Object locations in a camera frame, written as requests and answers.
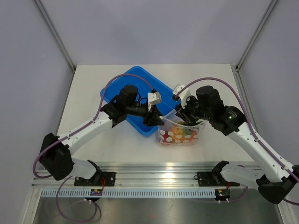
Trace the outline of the aluminium table edge rail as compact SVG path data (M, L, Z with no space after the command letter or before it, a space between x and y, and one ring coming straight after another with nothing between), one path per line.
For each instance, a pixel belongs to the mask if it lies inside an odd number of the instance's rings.
M116 173L114 189L194 189L199 171L210 171L216 162L120 163L99 162L103 171Z

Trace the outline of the aluminium frame post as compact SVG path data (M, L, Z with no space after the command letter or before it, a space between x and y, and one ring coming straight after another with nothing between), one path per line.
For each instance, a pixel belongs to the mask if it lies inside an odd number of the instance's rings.
M44 20L46 27L48 29L48 31L50 32L50 34L52 35L58 49L60 50L64 60L66 61L66 63L68 64L70 70L72 71L72 73L74 74L76 71L76 65L74 64L73 60L71 59L63 41L60 38L60 35L45 7L45 5L43 4L42 0L33 0L34 5L36 6L38 12L40 13L42 19Z
M263 29L267 25L268 20L270 19L272 13L274 12L275 8L277 7L279 0L271 0L268 7L266 8L261 20L258 23L253 35L251 36L244 52L241 55L238 63L235 66L237 72L240 72L242 66L245 64L247 58L249 57L255 43L257 42L259 36L261 35Z

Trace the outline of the blue plastic tray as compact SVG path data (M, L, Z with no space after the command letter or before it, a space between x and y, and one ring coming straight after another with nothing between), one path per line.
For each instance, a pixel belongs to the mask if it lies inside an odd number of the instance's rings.
M157 107L162 115L167 115L175 108L177 102L172 99L172 89L166 84L161 82L159 79L151 75L140 66L132 67L127 71L127 73L135 74L144 78L149 84L151 84L151 86L154 87L155 90L160 93L162 102L159 103ZM120 90L127 84L134 85L138 88L139 93L136 96L136 100L140 99L142 103L145 103L145 99L148 97L148 92L150 92L150 87L144 81L132 76L123 76L114 80L108 86L106 91L100 91L100 96L104 97L105 102L109 102L115 95L119 94ZM144 137L150 137L157 130L157 126L145 126L142 123L141 117L128 115L127 122Z

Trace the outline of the right aluminium frame post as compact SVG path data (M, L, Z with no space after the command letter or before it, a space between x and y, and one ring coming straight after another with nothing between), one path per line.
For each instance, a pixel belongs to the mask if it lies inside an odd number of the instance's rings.
M251 36L244 52L241 55L238 63L235 66L237 72L240 72L242 66L245 64L247 58L249 57L255 43L257 42L259 36L261 35L263 29L267 25L268 20L270 19L272 13L274 12L275 8L277 7L279 0L271 0L268 7L266 8L261 20L258 23L253 35Z

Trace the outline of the left aluminium frame post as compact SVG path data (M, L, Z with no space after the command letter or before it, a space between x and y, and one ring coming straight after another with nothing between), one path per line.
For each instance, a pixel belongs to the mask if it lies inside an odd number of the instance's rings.
M44 20L46 27L48 29L48 31L50 32L50 34L52 35L58 49L60 50L64 60L66 61L66 63L68 64L70 70L72 71L72 73L74 74L76 71L76 65L74 64L73 60L71 59L63 41L60 38L60 35L45 7L45 5L43 4L42 0L33 0L34 5L36 6L38 12L40 13L42 19Z

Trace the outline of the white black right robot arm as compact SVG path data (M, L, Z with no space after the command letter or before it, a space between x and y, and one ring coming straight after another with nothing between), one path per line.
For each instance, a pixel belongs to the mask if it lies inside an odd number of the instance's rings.
M217 131L238 144L260 167L254 171L228 161L219 162L211 171L217 185L234 182L258 190L270 203L279 204L298 182L299 167L283 159L249 127L245 114L235 106L225 106L219 92L212 86L203 86L191 95L188 88L177 85L173 99L180 101L176 116L183 121L206 120Z

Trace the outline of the dark red toy pomegranate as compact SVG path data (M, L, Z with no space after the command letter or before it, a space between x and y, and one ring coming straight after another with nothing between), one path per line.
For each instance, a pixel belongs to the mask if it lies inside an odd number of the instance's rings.
M172 142L173 138L167 133L159 136L159 143L161 144L171 144Z

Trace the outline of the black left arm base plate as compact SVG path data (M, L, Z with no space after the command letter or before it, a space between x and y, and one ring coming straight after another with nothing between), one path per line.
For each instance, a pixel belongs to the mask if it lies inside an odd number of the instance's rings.
M79 187L113 187L115 185L116 173L101 171L96 172L96 174L91 179L84 179L82 177L76 177L74 181L74 186Z

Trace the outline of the orange toy pineapple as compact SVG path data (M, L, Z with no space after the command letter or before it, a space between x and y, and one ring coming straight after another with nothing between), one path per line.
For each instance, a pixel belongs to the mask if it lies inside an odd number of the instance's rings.
M202 121L194 124L178 122L171 124L167 134L173 138L172 144L195 144L198 141L199 131L203 125Z

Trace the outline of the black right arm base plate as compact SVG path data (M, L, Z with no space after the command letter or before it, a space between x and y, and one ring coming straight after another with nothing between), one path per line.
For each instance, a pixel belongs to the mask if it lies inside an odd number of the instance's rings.
M199 187L239 187L236 182L227 182L222 176L214 178L212 171L200 171L193 177Z

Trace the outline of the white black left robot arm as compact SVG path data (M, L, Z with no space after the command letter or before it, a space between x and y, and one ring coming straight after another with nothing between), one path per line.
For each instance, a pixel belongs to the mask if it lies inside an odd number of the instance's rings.
M61 136L52 133L46 135L38 160L50 176L56 181L75 176L91 186L104 183L102 170L95 162L74 159L72 155L100 133L126 120L128 115L141 117L145 126L162 126L162 114L157 108L161 102L160 93L152 89L145 103L136 99L138 95L137 87L125 85L90 120Z

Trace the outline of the clear zip top bag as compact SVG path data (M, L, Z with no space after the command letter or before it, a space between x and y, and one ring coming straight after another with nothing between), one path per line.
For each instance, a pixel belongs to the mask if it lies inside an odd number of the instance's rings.
M198 120L195 123L184 122L172 110L161 117L164 125L157 128L157 141L163 145L193 145L198 142L200 132L206 122Z

